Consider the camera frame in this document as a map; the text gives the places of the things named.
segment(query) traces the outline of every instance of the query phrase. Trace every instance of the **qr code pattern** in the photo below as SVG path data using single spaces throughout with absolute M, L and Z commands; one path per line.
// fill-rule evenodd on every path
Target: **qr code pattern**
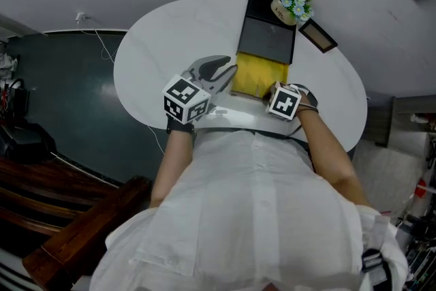
M 192 97 L 199 91 L 197 87 L 189 84 L 186 80 L 180 79 L 172 85 L 166 92 L 183 104 L 187 104 Z
M 207 99 L 204 100 L 203 102 L 200 102 L 199 104 L 196 104 L 195 106 L 192 106 L 189 110 L 188 110 L 188 121 L 191 121 L 193 119 L 195 119 L 196 117 L 204 114 L 206 112 L 206 107 L 207 107 Z
M 288 95 L 286 92 L 279 90 L 277 98 L 275 99 L 274 106 L 272 106 L 272 110 L 275 112 L 279 112 L 288 117 L 292 116 L 292 111 L 294 110 L 295 103 L 298 101 L 298 98 L 292 95 Z
M 183 118 L 183 108 L 178 106 L 176 102 L 170 100 L 168 97 L 163 98 L 163 109 L 172 117 L 179 121 Z

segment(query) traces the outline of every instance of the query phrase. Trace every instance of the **wooden chair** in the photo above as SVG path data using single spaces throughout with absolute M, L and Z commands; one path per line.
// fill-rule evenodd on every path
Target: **wooden chair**
M 93 272 L 105 238 L 150 192 L 143 177 L 116 188 L 57 159 L 31 166 L 0 159 L 0 224 L 9 233 L 2 248 L 24 258 L 43 290 L 70 290 Z

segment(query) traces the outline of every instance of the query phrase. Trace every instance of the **yellow notebook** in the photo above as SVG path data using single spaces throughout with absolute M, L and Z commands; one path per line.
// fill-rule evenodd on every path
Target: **yellow notebook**
M 238 52 L 232 91 L 262 98 L 276 81 L 286 82 L 289 65 Z

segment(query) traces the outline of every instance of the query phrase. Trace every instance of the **white shirt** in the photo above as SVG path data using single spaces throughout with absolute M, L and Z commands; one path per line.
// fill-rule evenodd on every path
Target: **white shirt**
M 205 133 L 160 207 L 108 237 L 91 290 L 357 290 L 376 215 L 316 175 L 294 142 Z M 381 252 L 400 290 L 407 263 L 395 233 Z

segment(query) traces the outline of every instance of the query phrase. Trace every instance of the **dark green floor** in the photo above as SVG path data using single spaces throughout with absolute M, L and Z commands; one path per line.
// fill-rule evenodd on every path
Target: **dark green floor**
M 123 36 L 102 39 L 114 52 Z M 30 90 L 27 120 L 39 123 L 58 152 L 83 166 L 121 182 L 137 174 L 154 179 L 161 151 L 147 126 L 121 105 L 113 64 L 102 60 L 101 51 L 95 35 L 82 33 L 12 38 L 7 52 L 21 56 L 14 77 Z M 165 131 L 155 131 L 165 147 Z

